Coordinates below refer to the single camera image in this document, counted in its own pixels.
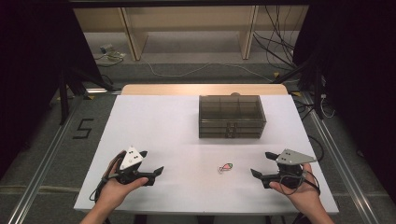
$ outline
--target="white table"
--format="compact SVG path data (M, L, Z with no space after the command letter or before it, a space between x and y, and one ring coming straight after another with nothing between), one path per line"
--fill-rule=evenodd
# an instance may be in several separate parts
M75 209L93 207L89 197L108 163L133 145L148 156L139 168L164 166L153 187L129 194L118 208L136 214L285 215L297 213L291 202L250 172L277 173L264 153L285 148L315 156L294 102L288 95L262 95L267 124L261 139L198 138L198 96L120 95L81 188ZM233 169L222 174L224 163ZM317 162L312 163L326 211L337 206Z

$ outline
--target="gray floor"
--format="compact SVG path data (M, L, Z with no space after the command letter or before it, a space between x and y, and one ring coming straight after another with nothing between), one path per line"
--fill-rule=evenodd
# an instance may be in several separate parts
M98 46L106 43L113 44L120 52L128 53L123 34L86 34L86 36L94 55L99 55ZM281 51L281 48L276 46L272 48ZM235 33L158 33L148 38L143 54L145 61L131 62L127 55L125 62L112 67L100 67L100 70L119 87L128 83L268 83L267 79L273 79L275 72L285 73L284 70L268 64L265 52L257 44L253 44L250 56L249 60L240 59ZM165 76L154 75L149 63L155 73ZM236 64L239 67L224 65L225 63ZM202 69L183 77L167 77L187 74L200 68ZM291 81L286 83L286 86L289 91L295 91L295 84L295 81ZM95 94L93 99L86 99L79 105L23 223L78 223L84 217L84 214L75 211L73 206L115 99L116 95ZM26 186L32 180L52 138L60 128L60 115L60 102L55 95L51 109L45 114L34 136L31 137L31 147L20 153L0 181L0 223L7 223ZM93 119L84 123L86 127L92 128L92 131L86 139L75 139L75 136L85 134L78 131L82 119ZM365 159L357 155L357 148L343 122L337 116L326 118L324 122L365 197L373 207L379 223L394 223L395 204L378 183ZM307 116L303 124L307 134L317 138L323 145L312 117ZM312 146L319 156L321 153L319 145L312 141ZM363 223L357 205L352 200L327 150L325 148L325 156L320 166L340 209L340 213L332 217L336 223ZM187 223L184 218L150 217L149 220L152 223ZM286 217L287 223L291 223L292 219L293 217ZM112 223L133 223L134 215L114 213L110 220ZM272 217L272 221L281 223L281 218ZM216 217L215 223L256 224L264 223L264 219L263 217Z

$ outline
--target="floor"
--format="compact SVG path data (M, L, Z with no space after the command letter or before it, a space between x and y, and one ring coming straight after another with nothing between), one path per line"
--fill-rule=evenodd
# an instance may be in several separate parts
M271 33L260 33L268 36ZM298 33L286 32L291 36L291 44ZM199 32L199 33L153 33L149 35L143 58L140 62L130 60L129 50L123 34L86 34L95 58L101 56L99 47L112 44L116 51L125 53L122 63L111 65L104 59L97 60L102 65L100 71L108 76L114 86L122 87L127 83L268 83L274 74L285 74L287 67L272 56L267 57L257 42L253 43L250 57L242 60L239 52L237 34L234 32ZM270 49L279 53L286 60L281 47L271 45ZM297 91L296 79L288 80L288 91ZM37 192L19 218L20 223L76 223L84 214L73 209L79 188L85 178L92 157L106 126L111 108L116 99L115 94L90 94L91 98L79 99L70 94L72 118L67 127L60 126L61 108L58 95L50 103L49 111L30 139L30 147L20 153L6 175L0 181L0 223L7 223L14 209L18 210L21 196L29 185L44 174L37 183ZM295 100L309 102L309 92L295 96ZM330 117L331 102L324 109ZM336 223L394 223L396 206L378 183L374 173L359 155L351 140L347 128L337 117L317 121L315 113L307 114L309 109L303 107L301 117L307 134L312 138L312 147L317 156L324 147L324 159L320 167L325 175L332 195L340 213L333 215ZM78 138L85 132L78 130L82 120L92 131L87 138ZM64 137L57 139L57 133ZM55 153L49 155L50 148ZM338 151L345 167L340 169ZM46 169L43 158L51 158ZM363 196L364 206L356 197L356 191ZM371 209L374 217L367 217ZM294 216L285 216L286 223L291 223ZM134 223L133 214L115 212L111 215L112 223ZM148 216L150 223L194 223L195 217L183 216ZM282 217L271 217L272 223L283 223ZM215 217L215 223L265 223L264 217Z

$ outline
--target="hand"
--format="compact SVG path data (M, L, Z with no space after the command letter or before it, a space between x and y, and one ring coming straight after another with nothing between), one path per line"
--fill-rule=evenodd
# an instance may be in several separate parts
M111 174L116 172L117 162L111 168ZM133 190L145 185L149 180L146 177L136 179L134 182L122 185L116 179L111 178L103 186L99 199L92 210L84 217L81 223L103 223L105 219L122 204L125 197Z
M303 170L312 174L311 165L309 163L303 164ZM307 173L305 179L315 184L315 178L309 173ZM301 213L306 215L312 223L332 223L332 220L327 215L320 201L317 190L307 183L303 182L295 192L294 189L289 189L277 182L271 182L270 187L279 193L286 194L293 205Z

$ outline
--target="translucent box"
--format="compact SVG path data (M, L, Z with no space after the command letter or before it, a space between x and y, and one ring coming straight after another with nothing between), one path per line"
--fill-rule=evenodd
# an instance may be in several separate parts
M257 95L200 96L200 138L261 138L265 123Z

